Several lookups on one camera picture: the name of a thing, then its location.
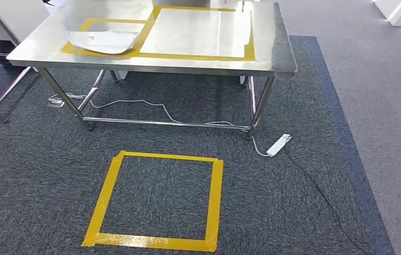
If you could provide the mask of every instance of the light gray carpet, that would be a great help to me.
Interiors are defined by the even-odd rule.
[[[319,41],[383,221],[401,255],[401,28],[392,27],[371,0],[276,2],[291,35]]]
[[[349,180],[352,169],[308,42],[292,38],[299,73],[294,79],[278,81],[255,138],[265,150],[283,133],[292,134],[291,156],[324,190],[344,229],[370,251],[355,187]],[[52,73],[74,94],[85,93],[97,74]],[[256,79],[259,90],[263,82]],[[117,99],[146,99],[166,104],[176,120],[245,124],[248,93],[237,83],[236,77],[134,72],[119,84],[105,77],[93,100],[100,105]],[[242,132],[230,130],[99,123],[88,132],[66,108],[46,108],[50,95],[44,80],[31,74],[1,107],[11,111],[11,122],[0,123],[0,254],[194,253],[80,247],[109,161],[119,150],[224,160],[217,254],[362,254],[284,152],[274,158],[260,157]],[[141,103],[88,112],[166,120],[162,109]],[[209,166],[203,163],[127,158],[102,231],[201,238],[209,179]],[[379,215],[377,210],[371,213]]]

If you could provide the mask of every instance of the gray carpet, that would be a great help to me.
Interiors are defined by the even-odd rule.
[[[349,235],[371,251],[367,222],[349,177],[352,169],[310,41],[292,37],[299,72],[291,80],[278,81],[255,138],[265,150],[283,133],[293,135],[290,155],[324,190]],[[74,94],[86,93],[97,74],[51,71]],[[260,90],[263,82],[256,79]],[[105,77],[93,100],[100,105],[146,99],[166,104],[179,121],[246,124],[248,93],[237,83],[236,77],[134,72],[121,83]],[[88,132],[66,108],[45,107],[52,94],[39,75],[30,74],[1,106],[1,111],[10,113],[11,122],[0,123],[0,254],[195,253],[80,247],[109,161],[119,150],[224,160],[217,254],[362,254],[284,152],[260,157],[242,132],[230,130],[98,123]],[[162,109],[141,103],[86,112],[166,120]],[[209,179],[205,163],[126,158],[101,230],[202,238]],[[380,217],[377,210],[371,213]],[[383,225],[379,231],[386,233]]]

